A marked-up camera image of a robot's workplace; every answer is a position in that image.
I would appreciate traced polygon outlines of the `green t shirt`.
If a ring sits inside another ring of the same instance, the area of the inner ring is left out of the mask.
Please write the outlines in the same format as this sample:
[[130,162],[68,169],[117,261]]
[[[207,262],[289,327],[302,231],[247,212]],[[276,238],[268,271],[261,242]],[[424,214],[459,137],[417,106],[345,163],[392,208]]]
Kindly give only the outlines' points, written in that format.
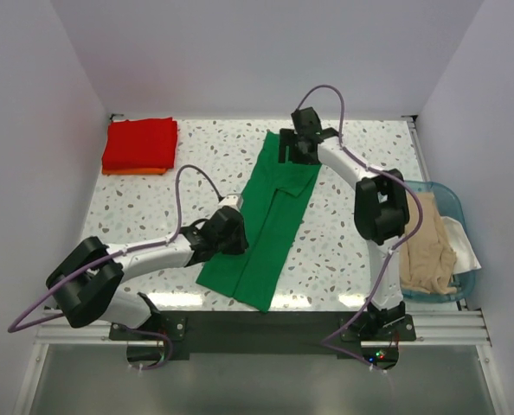
[[248,249],[214,256],[196,283],[267,312],[319,171],[318,165],[280,163],[279,135],[267,133],[242,191]]

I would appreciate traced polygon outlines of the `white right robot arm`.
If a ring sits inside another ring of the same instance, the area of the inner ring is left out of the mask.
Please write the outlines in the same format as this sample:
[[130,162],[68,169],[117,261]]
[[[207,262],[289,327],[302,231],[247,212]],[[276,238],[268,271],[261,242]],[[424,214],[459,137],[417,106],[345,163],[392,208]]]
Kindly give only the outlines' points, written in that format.
[[371,289],[363,310],[344,326],[359,335],[386,339],[406,315],[396,246],[409,222],[402,174],[397,169],[380,170],[351,153],[339,132],[324,128],[311,107],[295,110],[292,124],[292,129],[279,133],[279,161],[324,165],[355,191],[354,223],[369,249]]

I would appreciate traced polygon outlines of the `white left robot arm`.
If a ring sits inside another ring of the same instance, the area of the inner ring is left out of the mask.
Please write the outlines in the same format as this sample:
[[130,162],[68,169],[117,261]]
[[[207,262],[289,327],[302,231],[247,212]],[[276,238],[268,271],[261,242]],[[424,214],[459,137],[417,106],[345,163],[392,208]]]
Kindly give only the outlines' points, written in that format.
[[159,311],[147,295],[120,290],[122,283],[154,271],[205,263],[219,253],[241,255],[247,249],[241,213],[223,206],[171,237],[123,246],[86,238],[50,274],[46,286],[71,327],[101,320],[150,339],[159,329]]

